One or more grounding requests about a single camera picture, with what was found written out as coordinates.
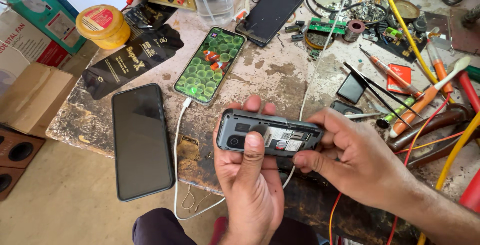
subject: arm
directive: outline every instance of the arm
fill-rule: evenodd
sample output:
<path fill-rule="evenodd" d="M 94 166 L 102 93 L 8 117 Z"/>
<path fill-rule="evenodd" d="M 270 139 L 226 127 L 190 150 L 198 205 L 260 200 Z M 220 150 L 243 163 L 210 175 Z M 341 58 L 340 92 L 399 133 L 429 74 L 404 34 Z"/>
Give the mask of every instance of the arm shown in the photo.
<path fill-rule="evenodd" d="M 437 244 L 480 240 L 480 217 L 418 181 L 370 125 L 352 122 L 330 108 L 307 121 L 327 131 L 319 152 L 294 156 L 303 173 L 318 172 L 340 192 L 404 218 Z"/>
<path fill-rule="evenodd" d="M 405 193 L 403 203 L 389 212 L 420 228 L 435 244 L 473 244 L 480 239 L 478 214 L 450 201 L 417 181 Z"/>

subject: black screen protector package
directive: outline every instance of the black screen protector package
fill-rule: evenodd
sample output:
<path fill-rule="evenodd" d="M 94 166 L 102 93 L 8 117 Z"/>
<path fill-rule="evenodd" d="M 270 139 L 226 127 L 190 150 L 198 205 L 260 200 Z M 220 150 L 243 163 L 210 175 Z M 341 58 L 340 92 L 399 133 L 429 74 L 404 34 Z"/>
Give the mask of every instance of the black screen protector package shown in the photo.
<path fill-rule="evenodd" d="M 183 47 L 180 34 L 165 24 L 148 30 L 125 47 L 83 71 L 87 91 L 99 100 L 158 64 Z"/>
<path fill-rule="evenodd" d="M 265 47 L 302 2 L 303 0 L 260 0 L 235 31 Z"/>

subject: floor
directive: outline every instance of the floor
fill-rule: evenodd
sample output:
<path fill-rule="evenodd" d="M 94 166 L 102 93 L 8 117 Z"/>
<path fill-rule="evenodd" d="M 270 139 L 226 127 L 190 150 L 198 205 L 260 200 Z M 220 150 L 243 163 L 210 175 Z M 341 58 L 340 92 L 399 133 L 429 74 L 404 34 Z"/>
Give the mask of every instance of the floor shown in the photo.
<path fill-rule="evenodd" d="M 80 77 L 98 50 L 87 41 L 63 70 Z M 184 210 L 188 186 L 178 190 L 178 215 L 188 217 L 207 192 L 191 188 L 196 203 Z M 132 244 L 132 226 L 144 213 L 159 207 L 173 210 L 174 190 L 122 203 L 117 199 L 114 160 L 68 144 L 47 140 L 8 198 L 0 202 L 0 244 Z M 221 197 L 208 196 L 202 210 Z M 190 206 L 189 196 L 184 205 Z M 222 202 L 212 210 L 181 221 L 197 244 L 207 244 L 218 217 L 227 215 Z"/>

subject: capacitor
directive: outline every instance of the capacitor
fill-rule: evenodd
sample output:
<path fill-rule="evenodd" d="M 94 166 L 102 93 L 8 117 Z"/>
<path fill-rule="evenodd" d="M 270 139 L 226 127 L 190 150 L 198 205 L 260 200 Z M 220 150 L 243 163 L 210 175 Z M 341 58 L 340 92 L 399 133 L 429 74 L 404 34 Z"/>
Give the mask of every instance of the capacitor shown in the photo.
<path fill-rule="evenodd" d="M 300 27 L 300 34 L 305 34 L 308 31 L 309 26 L 304 24 L 303 26 Z"/>
<path fill-rule="evenodd" d="M 304 38 L 305 38 L 305 36 L 303 34 L 292 35 L 292 41 L 293 42 L 302 41 Z"/>
<path fill-rule="evenodd" d="M 285 27 L 285 32 L 286 33 L 289 33 L 289 32 L 297 32 L 300 30 L 300 26 L 299 25 L 292 25 L 292 26 L 286 26 Z"/>

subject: hand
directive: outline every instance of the hand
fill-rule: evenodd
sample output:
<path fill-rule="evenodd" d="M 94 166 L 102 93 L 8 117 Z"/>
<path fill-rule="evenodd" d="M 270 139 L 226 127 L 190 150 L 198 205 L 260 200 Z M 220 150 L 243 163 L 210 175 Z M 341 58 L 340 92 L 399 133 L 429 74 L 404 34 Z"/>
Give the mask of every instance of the hand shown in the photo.
<path fill-rule="evenodd" d="M 258 95 L 244 103 L 231 103 L 228 108 L 258 112 Z M 264 115 L 275 115 L 275 105 L 267 103 Z M 215 171 L 225 194 L 229 213 L 228 232 L 224 244 L 268 244 L 283 218 L 285 197 L 277 160 L 265 156 L 264 139 L 258 132 L 249 132 L 244 154 L 221 150 L 217 146 L 220 120 L 213 132 Z"/>
<path fill-rule="evenodd" d="M 390 212 L 404 205 L 402 197 L 412 193 L 418 181 L 372 126 L 355 123 L 331 108 L 306 121 L 324 126 L 326 132 L 319 152 L 300 151 L 293 157 L 297 168 L 318 172 L 364 205 Z"/>

